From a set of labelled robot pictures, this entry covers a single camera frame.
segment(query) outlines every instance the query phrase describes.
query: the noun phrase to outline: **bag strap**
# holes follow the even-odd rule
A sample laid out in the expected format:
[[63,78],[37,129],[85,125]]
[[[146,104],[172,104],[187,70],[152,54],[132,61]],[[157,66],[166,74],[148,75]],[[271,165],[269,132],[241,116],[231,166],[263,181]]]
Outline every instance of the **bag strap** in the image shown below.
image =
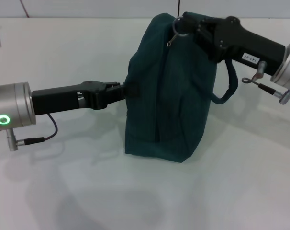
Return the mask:
[[196,81],[192,81],[192,84],[196,86],[198,90],[206,94],[211,99],[211,101],[213,101],[216,104],[224,104],[226,101],[228,101],[228,99],[235,93],[239,84],[234,66],[232,64],[232,60],[226,59],[225,63],[226,63],[228,75],[229,75],[229,88],[223,97],[218,98],[213,92],[206,91],[204,87],[202,87],[202,84],[199,81],[199,79]]

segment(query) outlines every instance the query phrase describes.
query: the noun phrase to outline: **white surface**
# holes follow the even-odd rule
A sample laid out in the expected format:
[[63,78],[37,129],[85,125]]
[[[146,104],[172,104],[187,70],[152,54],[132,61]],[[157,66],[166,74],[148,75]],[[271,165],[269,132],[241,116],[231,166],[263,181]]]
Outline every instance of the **white surface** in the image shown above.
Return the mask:
[[[0,19],[0,84],[28,81],[37,90],[123,82],[148,24]],[[290,20],[242,24],[290,42]],[[235,67],[240,77],[254,73]],[[220,64],[214,90],[224,93],[227,85]],[[13,153],[1,132],[0,229],[290,230],[290,102],[282,106],[240,84],[228,103],[212,104],[201,144],[183,164],[125,155],[125,115],[125,101],[57,113],[54,139]],[[42,115],[16,134],[40,137],[53,129]]]
[[0,0],[0,17],[26,17],[19,0]]
[[178,0],[23,0],[30,17],[152,18],[177,15]]
[[212,17],[290,18],[290,0],[181,0],[180,9]]

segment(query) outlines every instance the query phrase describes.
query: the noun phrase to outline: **label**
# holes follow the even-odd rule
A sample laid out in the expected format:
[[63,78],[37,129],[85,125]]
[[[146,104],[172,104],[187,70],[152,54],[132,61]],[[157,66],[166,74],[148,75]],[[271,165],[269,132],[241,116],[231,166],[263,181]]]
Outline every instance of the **label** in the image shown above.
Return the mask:
[[255,57],[255,56],[248,54],[248,53],[244,53],[242,56],[242,59],[249,61],[251,63],[254,63],[254,64],[258,64],[258,62],[260,60],[258,57]]

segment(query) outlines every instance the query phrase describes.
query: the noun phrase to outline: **white table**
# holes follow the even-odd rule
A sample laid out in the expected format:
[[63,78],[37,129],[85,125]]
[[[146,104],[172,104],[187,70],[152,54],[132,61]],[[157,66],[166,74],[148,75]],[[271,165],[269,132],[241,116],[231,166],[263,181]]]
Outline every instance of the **white table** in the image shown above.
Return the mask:
[[[149,22],[0,19],[0,85],[123,82]],[[290,19],[242,24],[290,43]],[[254,73],[235,67],[240,78]],[[214,90],[227,85],[220,64]],[[55,138],[17,152],[0,132],[0,230],[290,230],[290,102],[240,84],[228,103],[211,105],[201,144],[182,164],[124,154],[125,101],[54,118]],[[53,131],[41,115],[16,135]]]

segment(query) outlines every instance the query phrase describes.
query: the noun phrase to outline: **dark green bag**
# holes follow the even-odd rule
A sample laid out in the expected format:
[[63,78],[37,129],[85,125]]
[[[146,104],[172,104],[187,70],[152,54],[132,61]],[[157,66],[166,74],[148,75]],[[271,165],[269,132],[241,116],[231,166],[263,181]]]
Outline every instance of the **dark green bag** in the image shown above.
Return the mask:
[[[204,16],[192,14],[198,20]],[[174,36],[169,14],[156,16],[131,58],[125,85],[137,84],[140,95],[126,97],[125,152],[183,162],[198,146],[207,121],[210,102],[226,102],[238,80],[230,60],[230,77],[224,97],[213,94],[216,64],[193,42],[192,36]]]

